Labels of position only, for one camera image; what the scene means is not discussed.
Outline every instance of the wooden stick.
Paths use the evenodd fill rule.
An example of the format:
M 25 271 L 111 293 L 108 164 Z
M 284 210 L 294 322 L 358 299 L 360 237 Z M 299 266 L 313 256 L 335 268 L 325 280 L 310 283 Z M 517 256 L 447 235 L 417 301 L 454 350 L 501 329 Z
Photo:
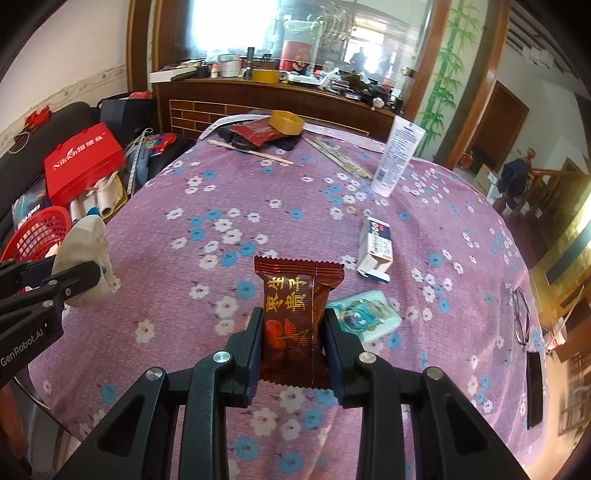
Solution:
M 233 147 L 230 144 L 227 144 L 224 142 L 218 142 L 217 140 L 207 140 L 207 143 L 212 144 L 212 145 L 217 145 L 218 147 L 226 147 L 226 148 L 229 148 L 230 150 L 238 150 L 239 152 L 250 153 L 251 155 L 256 155 L 257 157 L 268 158 L 269 160 L 277 161 L 279 163 L 284 163 L 286 165 L 293 165 L 294 164 L 290 160 L 286 160 L 281 157 L 276 157 L 275 155 L 269 155 L 268 153 L 262 153 L 262 152 L 255 152 L 254 150 L 240 150 L 239 148 Z

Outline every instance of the black bag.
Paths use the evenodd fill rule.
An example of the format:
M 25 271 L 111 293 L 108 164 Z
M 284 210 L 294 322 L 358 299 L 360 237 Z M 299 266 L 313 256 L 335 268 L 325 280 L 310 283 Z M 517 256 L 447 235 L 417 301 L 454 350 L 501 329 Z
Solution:
M 127 99 L 129 95 L 131 92 L 103 98 L 97 105 L 100 121 L 106 123 L 124 148 L 142 131 L 152 127 L 156 107 L 154 99 Z

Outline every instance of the red snack packet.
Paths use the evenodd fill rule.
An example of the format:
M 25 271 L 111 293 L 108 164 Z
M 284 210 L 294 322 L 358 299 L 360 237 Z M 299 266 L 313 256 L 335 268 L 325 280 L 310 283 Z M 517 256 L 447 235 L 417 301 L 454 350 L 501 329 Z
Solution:
M 269 118 L 261 118 L 260 120 L 254 120 L 247 124 L 234 125 L 233 127 L 230 127 L 230 130 L 241 137 L 246 138 L 250 143 L 257 147 L 260 147 L 265 142 L 287 137 L 288 135 L 278 132 L 269 125 Z
M 319 327 L 342 264 L 255 257 L 264 282 L 261 379 L 303 388 L 330 388 Z

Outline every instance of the paper roll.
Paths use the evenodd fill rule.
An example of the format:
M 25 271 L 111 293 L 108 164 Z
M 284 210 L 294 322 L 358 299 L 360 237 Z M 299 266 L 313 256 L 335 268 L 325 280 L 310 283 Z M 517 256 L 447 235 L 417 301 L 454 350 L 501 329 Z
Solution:
M 89 197 L 84 197 L 82 201 L 82 210 L 85 215 L 94 215 L 98 210 L 96 208 L 96 193 L 93 192 Z
M 77 224 L 83 217 L 82 210 L 80 210 L 80 203 L 78 203 L 77 199 L 70 202 L 70 216 L 72 217 L 72 225 Z
M 113 208 L 115 208 L 115 205 L 113 205 L 111 190 L 103 189 L 96 192 L 96 203 L 101 217 L 106 217 L 110 214 L 113 211 Z
M 96 192 L 96 201 L 101 217 L 108 216 L 115 209 L 121 196 L 122 190 L 118 182 L 101 182 L 99 190 Z

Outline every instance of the ceiling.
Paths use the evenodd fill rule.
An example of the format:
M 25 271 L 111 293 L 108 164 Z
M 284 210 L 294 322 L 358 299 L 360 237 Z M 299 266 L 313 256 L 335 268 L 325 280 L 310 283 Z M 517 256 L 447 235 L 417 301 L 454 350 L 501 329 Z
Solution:
M 511 5 L 506 43 L 519 54 L 522 54 L 524 48 L 548 50 L 554 57 L 555 68 L 562 73 L 572 73 L 579 78 L 567 56 L 548 31 L 515 1 Z

